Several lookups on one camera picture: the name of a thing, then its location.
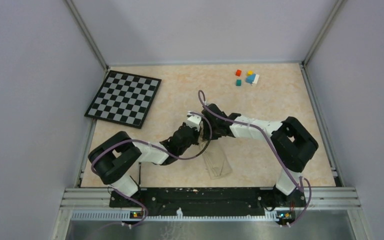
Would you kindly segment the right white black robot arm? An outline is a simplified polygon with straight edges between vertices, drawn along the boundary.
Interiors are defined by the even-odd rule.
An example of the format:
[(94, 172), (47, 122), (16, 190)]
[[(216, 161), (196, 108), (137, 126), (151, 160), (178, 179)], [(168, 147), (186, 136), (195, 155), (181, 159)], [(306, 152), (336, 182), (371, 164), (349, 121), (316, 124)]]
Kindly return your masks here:
[(268, 144), (282, 167), (273, 192), (277, 205), (287, 206), (294, 198), (293, 191), (304, 190), (302, 172), (319, 144), (297, 118), (289, 116), (283, 121), (267, 121), (239, 113), (226, 116), (213, 103), (203, 108), (202, 112), (215, 121), (213, 130), (221, 137), (253, 139)]

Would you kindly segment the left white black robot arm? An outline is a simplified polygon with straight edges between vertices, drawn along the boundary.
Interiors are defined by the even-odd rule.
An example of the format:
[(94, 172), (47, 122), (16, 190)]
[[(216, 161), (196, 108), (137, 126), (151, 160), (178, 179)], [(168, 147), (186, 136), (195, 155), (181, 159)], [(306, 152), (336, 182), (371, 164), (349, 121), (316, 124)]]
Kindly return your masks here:
[(203, 119), (202, 114), (189, 112), (186, 121), (171, 137), (156, 143), (132, 139), (127, 132), (120, 131), (88, 154), (91, 170), (103, 184), (120, 192), (121, 200), (127, 206), (134, 207), (140, 202), (141, 194), (128, 170), (135, 163), (169, 165), (176, 160), (191, 160), (199, 156), (182, 155), (199, 143)]

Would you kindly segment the beige cloth napkin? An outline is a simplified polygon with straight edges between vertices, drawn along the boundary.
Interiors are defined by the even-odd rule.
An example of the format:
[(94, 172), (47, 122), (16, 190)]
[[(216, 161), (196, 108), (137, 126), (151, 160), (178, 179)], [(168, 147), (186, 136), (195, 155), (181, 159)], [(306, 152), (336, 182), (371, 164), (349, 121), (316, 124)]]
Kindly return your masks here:
[(206, 141), (201, 148), (206, 170), (211, 180), (227, 177), (233, 172), (221, 144), (215, 140)]

